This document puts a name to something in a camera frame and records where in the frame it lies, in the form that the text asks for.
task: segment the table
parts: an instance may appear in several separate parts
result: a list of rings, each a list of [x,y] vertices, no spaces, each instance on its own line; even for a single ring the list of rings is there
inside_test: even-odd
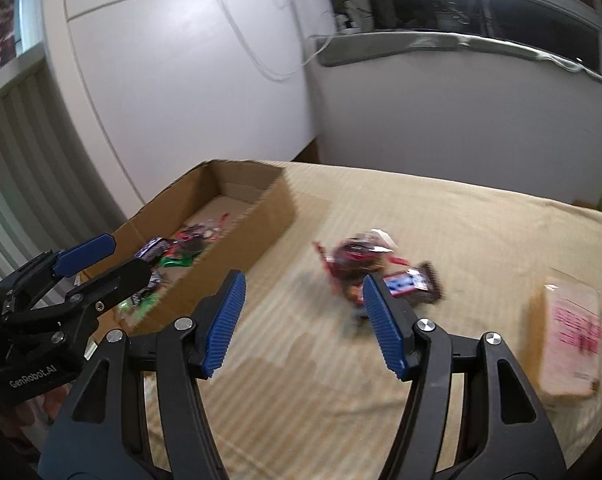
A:
[[[400,256],[432,261],[446,289],[418,315],[463,336],[499,332],[517,357],[529,298],[551,268],[602,293],[597,211],[404,174],[277,164],[286,167],[298,218],[248,272],[225,363],[200,381],[233,480],[373,480],[398,427],[410,385],[386,369],[371,332],[346,333],[351,307],[333,295],[313,240],[332,247],[384,229]],[[455,376],[439,469],[454,460],[462,389]],[[168,468],[152,377],[146,402],[153,456]],[[571,464],[602,426],[602,376],[594,399],[550,418]]]

